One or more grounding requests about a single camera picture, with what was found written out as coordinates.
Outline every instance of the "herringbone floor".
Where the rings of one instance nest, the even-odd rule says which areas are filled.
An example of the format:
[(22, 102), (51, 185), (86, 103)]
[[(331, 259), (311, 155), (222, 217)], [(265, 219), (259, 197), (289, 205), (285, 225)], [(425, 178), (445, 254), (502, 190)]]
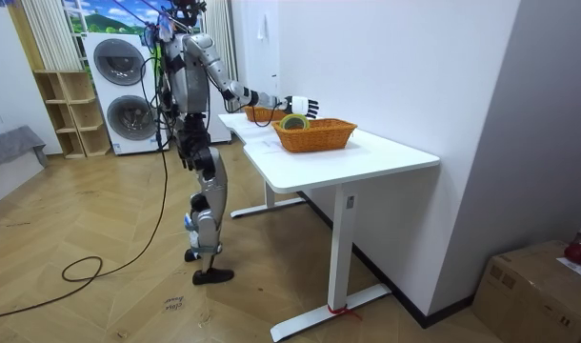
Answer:
[[(230, 176), (227, 213), (263, 203), (262, 179), (241, 143), (219, 147)], [(136, 263), (47, 307), (0, 318), (0, 342), (271, 342), (270, 327), (324, 305), (331, 231), (307, 205), (231, 220), (216, 266), (228, 283), (194, 287), (196, 264), (183, 261), (183, 214), (197, 190), (193, 174), (167, 152), (169, 195), (149, 250)], [(102, 256), (104, 270), (133, 258), (159, 212), (164, 174), (156, 153), (50, 166), (0, 202), (0, 312), (77, 287), (60, 278), (72, 261)], [(72, 269), (91, 275), (94, 263)], [(352, 260), (351, 292), (376, 279)], [(498, 342), (465, 310), (421, 330), (389, 296), (292, 338), (291, 342)]]

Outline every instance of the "washing machine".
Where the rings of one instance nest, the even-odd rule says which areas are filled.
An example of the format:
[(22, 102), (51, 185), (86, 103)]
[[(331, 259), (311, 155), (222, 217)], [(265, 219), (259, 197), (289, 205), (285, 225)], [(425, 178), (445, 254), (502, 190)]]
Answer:
[(115, 154), (156, 151), (157, 130), (164, 143), (168, 134), (145, 101), (155, 95), (149, 49), (135, 34), (84, 33), (83, 45)]

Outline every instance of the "brown woven basket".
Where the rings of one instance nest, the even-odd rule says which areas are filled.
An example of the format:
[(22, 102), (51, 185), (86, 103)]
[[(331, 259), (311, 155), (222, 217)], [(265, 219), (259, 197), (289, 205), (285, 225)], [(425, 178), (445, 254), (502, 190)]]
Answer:
[(339, 119), (316, 119), (310, 128), (285, 130), (280, 123), (271, 123), (282, 146), (290, 152), (327, 151), (346, 148), (357, 125)]
[(251, 122), (254, 122), (254, 121), (267, 122), (267, 121), (270, 121), (270, 118), (271, 118), (271, 121), (278, 121), (278, 120), (282, 120), (282, 118), (284, 118), (287, 115), (282, 110), (274, 110), (273, 117), (271, 117), (271, 110), (270, 109), (260, 108), (260, 107), (254, 108), (252, 106), (245, 107), (244, 112), (246, 113), (246, 117), (249, 118), (249, 120)]

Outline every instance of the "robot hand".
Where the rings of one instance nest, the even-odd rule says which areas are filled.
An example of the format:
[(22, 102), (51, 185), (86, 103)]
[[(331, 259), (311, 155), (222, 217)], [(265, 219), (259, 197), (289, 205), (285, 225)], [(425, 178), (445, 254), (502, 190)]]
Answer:
[(315, 118), (320, 109), (317, 101), (310, 100), (305, 96), (287, 96), (285, 99), (287, 106), (284, 109), (284, 113), (303, 114), (307, 117)]

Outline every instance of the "desk top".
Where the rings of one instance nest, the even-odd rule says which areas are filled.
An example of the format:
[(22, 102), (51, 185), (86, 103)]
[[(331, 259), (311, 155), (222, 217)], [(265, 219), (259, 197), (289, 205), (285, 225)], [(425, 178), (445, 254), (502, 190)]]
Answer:
[(259, 128), (244, 113), (219, 114), (244, 142), (254, 167), (278, 193), (363, 180), (436, 166), (439, 158), (361, 130), (354, 130), (345, 149), (291, 153), (282, 147), (271, 125)]

